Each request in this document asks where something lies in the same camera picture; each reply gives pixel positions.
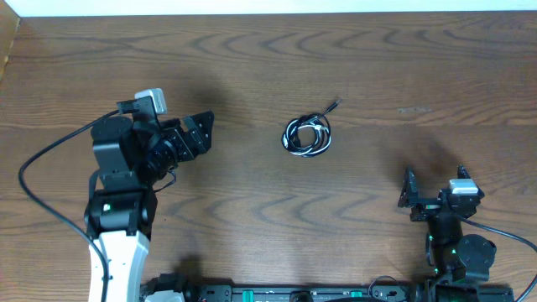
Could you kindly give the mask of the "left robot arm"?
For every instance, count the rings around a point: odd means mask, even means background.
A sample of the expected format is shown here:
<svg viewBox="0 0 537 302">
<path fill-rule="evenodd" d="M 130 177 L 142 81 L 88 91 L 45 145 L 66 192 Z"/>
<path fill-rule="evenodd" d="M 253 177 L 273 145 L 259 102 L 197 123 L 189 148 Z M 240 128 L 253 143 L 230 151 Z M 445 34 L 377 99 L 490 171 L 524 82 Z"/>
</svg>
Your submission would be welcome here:
<svg viewBox="0 0 537 302">
<path fill-rule="evenodd" d="M 91 301 L 137 301 L 156 214 L 155 184 L 211 148 L 215 116 L 155 124 L 107 117 L 91 129 L 98 170 L 84 220 L 91 239 Z"/>
</svg>

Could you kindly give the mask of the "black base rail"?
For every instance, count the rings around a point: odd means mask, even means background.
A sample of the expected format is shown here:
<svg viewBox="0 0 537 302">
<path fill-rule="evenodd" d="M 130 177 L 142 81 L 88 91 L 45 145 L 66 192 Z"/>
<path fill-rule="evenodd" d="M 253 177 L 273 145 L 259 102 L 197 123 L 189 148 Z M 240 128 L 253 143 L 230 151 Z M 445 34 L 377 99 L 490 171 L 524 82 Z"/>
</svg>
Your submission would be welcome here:
<svg viewBox="0 0 537 302">
<path fill-rule="evenodd" d="M 412 284 L 387 277 L 370 284 L 350 286 L 268 286 L 234 284 L 227 279 L 192 281 L 179 273 L 167 273 L 141 286 L 142 302 L 421 302 L 421 301 L 514 301 L 506 286 Z"/>
</svg>

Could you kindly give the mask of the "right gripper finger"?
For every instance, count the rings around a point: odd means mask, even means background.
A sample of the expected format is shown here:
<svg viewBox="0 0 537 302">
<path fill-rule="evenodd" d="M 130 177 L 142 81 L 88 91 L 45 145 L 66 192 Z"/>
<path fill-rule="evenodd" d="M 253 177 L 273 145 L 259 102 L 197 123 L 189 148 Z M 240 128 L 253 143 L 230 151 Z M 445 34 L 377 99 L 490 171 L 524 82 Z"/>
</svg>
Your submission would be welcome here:
<svg viewBox="0 0 537 302">
<path fill-rule="evenodd" d="M 465 168 L 465 166 L 463 164 L 460 164 L 457 167 L 457 178 L 458 179 L 472 179 L 472 177 L 469 175 L 469 172 L 467 171 L 467 169 Z M 479 189 L 479 192 L 478 192 L 477 196 L 479 198 L 483 198 L 485 196 L 485 193 L 481 190 L 481 188 L 478 185 L 477 185 L 477 187 Z"/>
<path fill-rule="evenodd" d="M 414 171 L 411 168 L 407 168 L 404 172 L 404 184 L 399 197 L 398 207 L 410 208 L 416 206 L 418 199 L 419 191 Z"/>
</svg>

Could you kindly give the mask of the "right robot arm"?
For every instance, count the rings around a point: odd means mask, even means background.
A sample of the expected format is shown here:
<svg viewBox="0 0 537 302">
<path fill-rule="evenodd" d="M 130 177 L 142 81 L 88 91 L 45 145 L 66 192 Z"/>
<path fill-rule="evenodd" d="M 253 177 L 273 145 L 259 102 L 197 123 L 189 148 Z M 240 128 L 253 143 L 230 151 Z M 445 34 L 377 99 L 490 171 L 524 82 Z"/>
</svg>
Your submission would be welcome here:
<svg viewBox="0 0 537 302">
<path fill-rule="evenodd" d="M 457 177 L 436 197 L 422 197 L 412 169 L 404 172 L 399 208 L 410 208 L 413 222 L 425 222 L 425 255 L 435 276 L 415 287 L 413 301 L 478 301 L 496 254 L 493 242 L 464 234 L 461 223 L 477 213 L 483 191 L 461 165 Z"/>
</svg>

